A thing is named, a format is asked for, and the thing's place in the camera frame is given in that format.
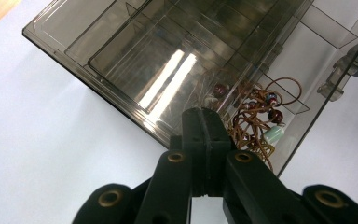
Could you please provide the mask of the smoky clear plastic drawer cabinet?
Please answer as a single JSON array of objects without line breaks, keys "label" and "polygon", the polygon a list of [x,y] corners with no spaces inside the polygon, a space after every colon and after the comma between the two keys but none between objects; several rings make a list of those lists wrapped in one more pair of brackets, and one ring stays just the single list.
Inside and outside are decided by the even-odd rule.
[{"label": "smoky clear plastic drawer cabinet", "polygon": [[313,0],[53,0],[23,35],[163,146],[182,114],[226,116]]}]

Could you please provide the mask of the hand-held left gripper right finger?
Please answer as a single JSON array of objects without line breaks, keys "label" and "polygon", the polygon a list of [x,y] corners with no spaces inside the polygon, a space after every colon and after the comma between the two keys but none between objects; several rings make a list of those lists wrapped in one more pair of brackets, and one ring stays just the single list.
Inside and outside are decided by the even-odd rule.
[{"label": "hand-held left gripper right finger", "polygon": [[205,110],[206,125],[206,193],[210,197],[223,195],[226,156],[232,149],[232,140],[220,119],[211,109]]}]

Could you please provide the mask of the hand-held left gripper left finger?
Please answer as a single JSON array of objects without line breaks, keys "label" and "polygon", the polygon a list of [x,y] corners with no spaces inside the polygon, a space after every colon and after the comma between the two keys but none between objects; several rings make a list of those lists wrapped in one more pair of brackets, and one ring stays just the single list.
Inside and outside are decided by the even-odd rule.
[{"label": "hand-held left gripper left finger", "polygon": [[206,194],[206,161],[200,108],[188,109],[182,115],[182,148],[192,160],[193,196],[201,197]]}]

